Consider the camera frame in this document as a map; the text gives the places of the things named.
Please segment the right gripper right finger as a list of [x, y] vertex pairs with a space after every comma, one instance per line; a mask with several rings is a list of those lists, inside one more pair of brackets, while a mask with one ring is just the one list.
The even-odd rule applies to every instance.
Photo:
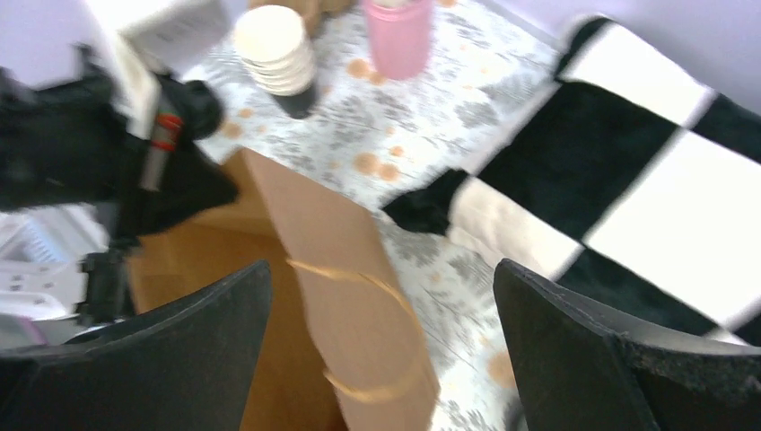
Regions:
[[661, 327], [509, 259], [494, 298], [531, 430], [757, 430], [760, 351]]

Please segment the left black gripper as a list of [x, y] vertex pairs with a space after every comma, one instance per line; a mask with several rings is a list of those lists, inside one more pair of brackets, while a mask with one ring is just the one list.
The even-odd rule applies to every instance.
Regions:
[[4, 211], [109, 203], [109, 234], [131, 238], [236, 200], [235, 182], [197, 146], [223, 120], [223, 106], [205, 83], [156, 75], [149, 133], [138, 137], [113, 107], [116, 86], [93, 49], [81, 45], [78, 54], [79, 78], [40, 90], [1, 72]]

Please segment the brown paper bag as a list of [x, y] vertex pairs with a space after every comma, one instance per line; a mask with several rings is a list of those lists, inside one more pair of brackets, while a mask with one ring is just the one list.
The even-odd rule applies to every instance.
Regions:
[[368, 210], [250, 149], [238, 200], [145, 236], [129, 261], [147, 312], [263, 259], [274, 298], [244, 430], [425, 430], [440, 386]]

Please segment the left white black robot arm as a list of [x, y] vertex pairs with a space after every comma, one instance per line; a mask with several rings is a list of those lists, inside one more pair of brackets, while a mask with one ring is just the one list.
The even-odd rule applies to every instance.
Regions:
[[81, 76], [42, 90], [1, 74], [1, 208], [5, 212], [102, 204], [104, 251], [77, 263], [1, 263], [1, 313], [23, 319], [74, 316], [88, 324], [125, 315], [124, 261], [140, 237], [163, 233], [232, 203], [232, 180], [197, 147], [222, 123], [223, 107], [201, 81], [149, 74], [147, 134], [117, 112], [115, 84], [79, 48]]

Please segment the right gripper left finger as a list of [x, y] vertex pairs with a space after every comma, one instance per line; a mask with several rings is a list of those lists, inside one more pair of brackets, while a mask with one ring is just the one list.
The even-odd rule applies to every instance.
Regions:
[[257, 261], [65, 344], [1, 354], [4, 430], [236, 430], [271, 310]]

